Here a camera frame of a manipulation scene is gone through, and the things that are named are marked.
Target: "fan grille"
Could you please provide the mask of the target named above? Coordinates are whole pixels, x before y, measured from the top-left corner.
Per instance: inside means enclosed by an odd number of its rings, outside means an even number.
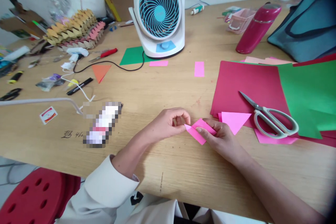
[[[145,29],[157,38],[171,34],[179,20],[178,0],[140,0],[139,11]]]

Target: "person's left hand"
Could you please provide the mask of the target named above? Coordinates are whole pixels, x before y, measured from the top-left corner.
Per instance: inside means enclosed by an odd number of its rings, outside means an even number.
[[[185,109],[181,107],[164,109],[137,135],[141,136],[143,141],[152,144],[180,134],[186,130],[182,118],[186,124],[190,124],[190,115]]]

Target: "thermos lid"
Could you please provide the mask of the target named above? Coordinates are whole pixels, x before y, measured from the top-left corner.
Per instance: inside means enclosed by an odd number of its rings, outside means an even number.
[[[269,22],[275,20],[281,11],[281,5],[269,3],[261,6],[254,15],[254,19],[261,22]]]

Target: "pink plastic container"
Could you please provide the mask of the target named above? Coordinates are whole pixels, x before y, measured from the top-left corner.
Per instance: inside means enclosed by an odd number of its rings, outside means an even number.
[[[280,11],[281,6],[278,4],[269,3],[261,6],[240,39],[236,51],[241,54],[250,54],[271,27]]]
[[[235,34],[243,33],[247,29],[255,14],[256,11],[251,9],[241,9],[240,11],[233,13],[231,15],[229,26],[226,30]]]

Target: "black marker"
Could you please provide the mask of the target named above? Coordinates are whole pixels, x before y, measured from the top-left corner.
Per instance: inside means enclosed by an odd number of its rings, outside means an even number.
[[[86,81],[84,81],[83,83],[81,83],[79,86],[82,88],[82,87],[86,86],[87,84],[89,84],[91,81],[93,81],[93,79],[92,79],[92,78],[89,78],[89,79],[87,79]],[[72,95],[72,94],[76,93],[78,90],[79,90],[79,87],[77,86],[77,87],[71,89],[71,90],[67,93],[67,95]]]

